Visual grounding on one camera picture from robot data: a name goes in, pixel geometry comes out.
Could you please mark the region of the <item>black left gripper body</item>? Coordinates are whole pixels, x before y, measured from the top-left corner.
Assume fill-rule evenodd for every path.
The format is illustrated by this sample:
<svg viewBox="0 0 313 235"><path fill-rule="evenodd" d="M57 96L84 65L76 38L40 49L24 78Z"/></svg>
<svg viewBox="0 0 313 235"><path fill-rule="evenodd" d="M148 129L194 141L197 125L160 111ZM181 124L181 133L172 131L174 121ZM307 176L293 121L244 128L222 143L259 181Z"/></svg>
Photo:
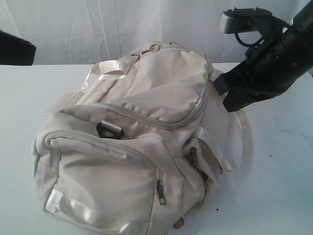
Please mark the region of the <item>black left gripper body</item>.
<svg viewBox="0 0 313 235"><path fill-rule="evenodd" d="M0 64L32 66L36 47L29 41L0 31Z"/></svg>

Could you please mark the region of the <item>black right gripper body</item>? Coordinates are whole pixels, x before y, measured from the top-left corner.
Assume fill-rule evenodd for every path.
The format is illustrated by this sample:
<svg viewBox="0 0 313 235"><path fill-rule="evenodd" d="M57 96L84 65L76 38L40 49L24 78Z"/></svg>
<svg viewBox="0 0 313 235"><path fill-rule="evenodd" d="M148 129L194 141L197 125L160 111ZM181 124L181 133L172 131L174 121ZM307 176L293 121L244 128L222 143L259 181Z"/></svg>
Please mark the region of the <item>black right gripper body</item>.
<svg viewBox="0 0 313 235"><path fill-rule="evenodd" d="M294 23L268 38L246 59L248 91L275 97L313 67L313 24Z"/></svg>

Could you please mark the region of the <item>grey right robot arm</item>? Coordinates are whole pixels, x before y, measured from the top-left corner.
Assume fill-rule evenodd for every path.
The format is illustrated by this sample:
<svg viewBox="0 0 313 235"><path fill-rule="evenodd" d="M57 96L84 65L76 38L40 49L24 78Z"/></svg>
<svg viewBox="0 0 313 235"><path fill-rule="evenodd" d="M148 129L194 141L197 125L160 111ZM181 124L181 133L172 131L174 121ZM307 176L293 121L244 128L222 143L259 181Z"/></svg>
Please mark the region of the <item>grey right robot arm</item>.
<svg viewBox="0 0 313 235"><path fill-rule="evenodd" d="M245 60L213 82L228 112L283 94L313 67L312 1L291 23L258 7L229 9L219 29L247 48Z"/></svg>

